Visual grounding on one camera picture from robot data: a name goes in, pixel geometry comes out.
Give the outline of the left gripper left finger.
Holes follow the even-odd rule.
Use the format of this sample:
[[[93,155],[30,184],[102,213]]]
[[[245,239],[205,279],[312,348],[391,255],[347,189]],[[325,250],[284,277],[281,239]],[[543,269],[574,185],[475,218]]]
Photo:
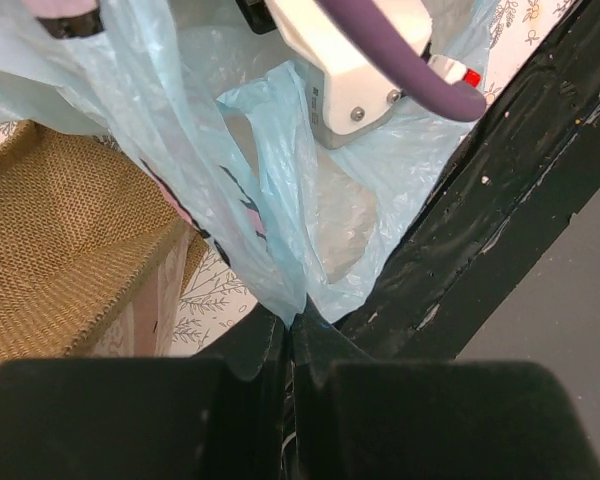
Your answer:
[[[275,479],[285,328],[254,313],[197,355],[0,366],[0,479]]]

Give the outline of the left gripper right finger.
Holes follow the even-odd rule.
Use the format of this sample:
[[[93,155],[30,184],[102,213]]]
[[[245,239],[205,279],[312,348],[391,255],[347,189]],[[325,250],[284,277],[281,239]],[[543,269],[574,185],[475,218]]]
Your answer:
[[[380,361],[316,313],[291,329],[303,479],[600,479],[565,389],[523,361]]]

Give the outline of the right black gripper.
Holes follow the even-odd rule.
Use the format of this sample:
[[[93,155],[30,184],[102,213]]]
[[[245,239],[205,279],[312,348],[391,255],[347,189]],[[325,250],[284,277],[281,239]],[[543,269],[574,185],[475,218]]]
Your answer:
[[[264,35],[276,29],[264,0],[236,0],[236,4],[255,34]]]

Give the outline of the light blue plastic bag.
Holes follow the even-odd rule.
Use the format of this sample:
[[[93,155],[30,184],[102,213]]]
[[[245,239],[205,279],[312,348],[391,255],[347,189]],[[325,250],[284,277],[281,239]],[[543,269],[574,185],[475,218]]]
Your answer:
[[[369,297],[470,130],[402,91],[382,126],[314,137],[297,54],[234,1],[0,1],[0,134],[31,121],[123,154],[291,322]]]

